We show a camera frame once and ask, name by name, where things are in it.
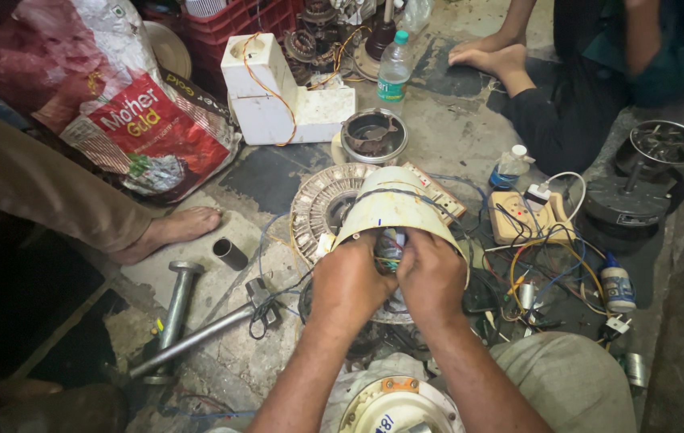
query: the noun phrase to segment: dark green shirt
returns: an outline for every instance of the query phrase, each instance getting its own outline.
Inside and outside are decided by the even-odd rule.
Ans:
[[[663,105],[684,94],[684,0],[662,0],[660,9],[661,49],[641,74],[628,78],[639,106]],[[608,0],[605,28],[583,52],[621,73],[627,73],[624,14],[623,0]]]

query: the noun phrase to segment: concrete floor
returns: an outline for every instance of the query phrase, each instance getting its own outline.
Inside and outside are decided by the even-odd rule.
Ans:
[[[494,110],[493,101],[498,97],[495,93],[500,93],[496,80],[467,71],[466,75],[447,78],[446,82],[454,86],[449,90],[445,86],[438,88],[430,81],[436,71],[445,71],[446,60],[445,56],[441,58],[442,53],[445,55],[455,42],[496,31],[508,3],[508,0],[436,0],[429,26],[413,41],[416,58],[421,59],[423,67],[421,73],[415,73],[413,77],[402,115],[410,131],[406,158],[427,172],[464,176],[485,185],[501,152],[519,143],[510,123]],[[532,62],[543,67],[554,61],[552,5],[553,0],[538,2],[527,34]],[[359,109],[366,108],[374,101],[374,84],[355,83],[355,87]],[[605,150],[587,171],[588,179],[607,170],[609,159],[639,117],[643,115],[621,113]],[[224,210],[224,221],[213,233],[197,241],[166,247],[146,261],[122,269],[98,253],[79,246],[107,278],[105,287],[116,290],[130,305],[107,319],[118,369],[125,372],[128,363],[135,360],[152,339],[149,331],[155,320],[164,316],[175,280],[175,274],[168,270],[169,261],[196,261],[206,269],[193,292],[187,331],[237,308],[246,301],[243,284],[259,275],[258,267],[252,259],[244,271],[231,271],[212,256],[213,241],[227,236],[253,257],[261,228],[275,215],[289,210],[301,182],[331,164],[328,144],[286,148],[245,146],[228,170],[207,182],[178,208],[207,205]],[[536,170],[528,177],[544,179]],[[479,208],[480,201],[472,189],[450,183],[446,186],[470,209]],[[288,241],[287,221],[288,217],[282,217],[268,233]],[[642,354],[650,362],[655,353],[662,304],[668,288],[672,231],[666,233],[666,239],[656,266],[655,302],[649,310],[633,315],[634,330],[618,342],[621,350]],[[268,285],[278,288],[296,282],[306,268],[301,262],[297,266],[289,247],[267,238],[262,270]],[[296,310],[296,298],[286,295],[284,301]],[[284,313],[284,319],[283,324],[270,330],[263,340],[249,338],[247,324],[241,324],[193,350],[178,369],[180,384],[195,393],[212,395],[235,411],[257,409],[286,365],[301,332],[297,317]],[[189,400],[179,402],[175,397],[168,399],[167,395],[163,402],[188,411],[199,409],[199,405],[191,405]],[[644,399],[639,399],[637,404],[637,418],[641,422]],[[192,420],[158,412],[153,405],[137,411],[128,431],[205,431],[212,424],[211,420]]]

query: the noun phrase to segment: bottle label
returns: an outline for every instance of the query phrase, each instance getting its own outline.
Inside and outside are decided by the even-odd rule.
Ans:
[[[406,84],[387,83],[383,79],[378,79],[376,82],[376,95],[387,103],[398,103],[404,98],[406,92]]]
[[[604,286],[609,297],[607,305],[616,301],[636,303],[636,293],[629,279],[625,277],[604,277],[601,279],[601,285]]]

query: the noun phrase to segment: white charging cable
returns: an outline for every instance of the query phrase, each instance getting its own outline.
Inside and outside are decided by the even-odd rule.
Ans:
[[[565,171],[565,172],[560,172],[559,174],[552,175],[548,180],[543,182],[543,185],[546,186],[546,190],[547,190],[547,185],[549,185],[553,179],[556,179],[557,177],[565,176],[568,174],[571,174],[572,176],[577,176],[578,179],[580,180],[580,182],[583,183],[583,193],[582,193],[582,196],[580,196],[580,201],[578,202],[578,205],[575,207],[572,214],[569,215],[569,218],[567,219],[567,221],[572,221],[572,218],[574,218],[574,216],[578,214],[578,211],[580,210],[580,206],[582,206],[583,200],[585,200],[585,192],[587,191],[587,184],[585,183],[585,179],[583,179],[583,177],[580,176],[579,173],[576,173],[573,171]]]

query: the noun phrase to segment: power strip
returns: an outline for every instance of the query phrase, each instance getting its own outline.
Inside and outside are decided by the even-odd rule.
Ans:
[[[444,190],[440,183],[433,180],[427,173],[420,170],[419,167],[411,162],[406,162],[402,167],[413,172],[416,174],[416,177],[420,178],[420,182],[424,185],[427,196],[432,201],[442,205],[444,209],[451,212],[451,214],[457,218],[465,213],[467,206],[463,205],[455,196],[451,195],[449,191]],[[441,212],[441,220],[443,220],[443,223],[447,226],[452,222],[451,217],[446,212]]]
[[[532,232],[501,210],[498,210],[497,204],[501,205],[516,220],[526,224]],[[563,224],[569,231],[574,230],[572,223],[567,220],[567,214],[564,212],[564,200],[559,192],[552,192],[548,202],[545,203],[542,209],[536,212],[529,212],[524,205],[524,199],[518,192],[492,192],[489,196],[489,218],[492,231],[494,232],[494,241],[500,245],[510,245],[513,241],[523,243],[523,241],[530,237],[538,237],[537,225],[542,230],[542,236],[546,236],[551,227],[559,224],[559,228],[555,229],[548,238],[549,241],[566,243],[569,241],[569,236],[574,238],[573,233],[559,230],[561,228],[560,224]]]

